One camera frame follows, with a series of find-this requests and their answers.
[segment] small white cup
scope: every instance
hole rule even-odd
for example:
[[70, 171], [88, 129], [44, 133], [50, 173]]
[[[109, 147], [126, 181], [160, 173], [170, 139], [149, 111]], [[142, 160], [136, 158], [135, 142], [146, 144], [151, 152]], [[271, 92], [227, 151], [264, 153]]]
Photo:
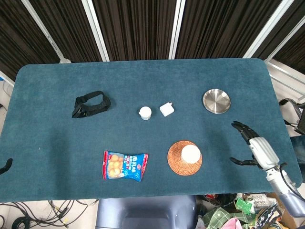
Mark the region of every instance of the small white cup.
[[151, 118], [152, 110], [149, 107], [144, 106], [140, 109], [139, 115], [143, 120], [148, 120]]
[[197, 146], [187, 145], [181, 151], [181, 159], [185, 163], [194, 164], [199, 161], [201, 156], [200, 150]]

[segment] rattan coaster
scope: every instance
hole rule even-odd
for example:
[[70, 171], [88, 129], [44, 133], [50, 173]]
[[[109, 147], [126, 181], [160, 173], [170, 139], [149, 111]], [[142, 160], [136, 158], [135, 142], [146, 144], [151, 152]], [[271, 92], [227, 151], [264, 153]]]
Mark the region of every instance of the rattan coaster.
[[193, 142], [189, 141], [180, 141], [173, 144], [168, 150], [167, 161], [170, 168], [177, 174], [182, 176], [189, 176], [195, 174], [202, 164], [202, 155], [200, 156], [199, 161], [194, 164], [188, 164], [182, 161], [181, 151], [183, 147], [187, 145], [194, 145]]

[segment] stainless steel plate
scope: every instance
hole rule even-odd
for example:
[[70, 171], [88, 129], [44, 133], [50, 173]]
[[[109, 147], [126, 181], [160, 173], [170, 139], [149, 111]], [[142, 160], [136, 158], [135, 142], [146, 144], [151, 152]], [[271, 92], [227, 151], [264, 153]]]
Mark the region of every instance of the stainless steel plate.
[[205, 108], [214, 114], [226, 112], [231, 105], [231, 100], [227, 93], [220, 89], [207, 91], [204, 93], [202, 100]]

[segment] snack bag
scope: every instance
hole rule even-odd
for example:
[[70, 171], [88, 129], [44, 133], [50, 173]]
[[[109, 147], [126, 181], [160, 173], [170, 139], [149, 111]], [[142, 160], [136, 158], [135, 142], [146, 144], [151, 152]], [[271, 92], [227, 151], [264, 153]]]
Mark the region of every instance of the snack bag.
[[111, 151], [104, 152], [103, 179], [134, 179], [141, 181], [148, 154], [124, 155]]

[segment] black curtain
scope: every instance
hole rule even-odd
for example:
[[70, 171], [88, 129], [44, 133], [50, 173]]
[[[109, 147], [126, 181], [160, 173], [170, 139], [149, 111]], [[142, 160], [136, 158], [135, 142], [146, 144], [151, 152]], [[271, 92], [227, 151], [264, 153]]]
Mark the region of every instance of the black curtain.
[[30, 0], [58, 45], [72, 62], [102, 61], [81, 0]]
[[240, 58], [281, 0], [186, 0], [177, 59]]
[[93, 0], [111, 61], [168, 59], [176, 0]]
[[305, 74], [305, 25], [281, 48], [274, 59]]
[[0, 70], [15, 81], [29, 63], [59, 63], [59, 58], [19, 0], [0, 1]]
[[305, 0], [295, 0], [254, 53], [253, 57], [262, 60], [267, 59], [304, 15]]

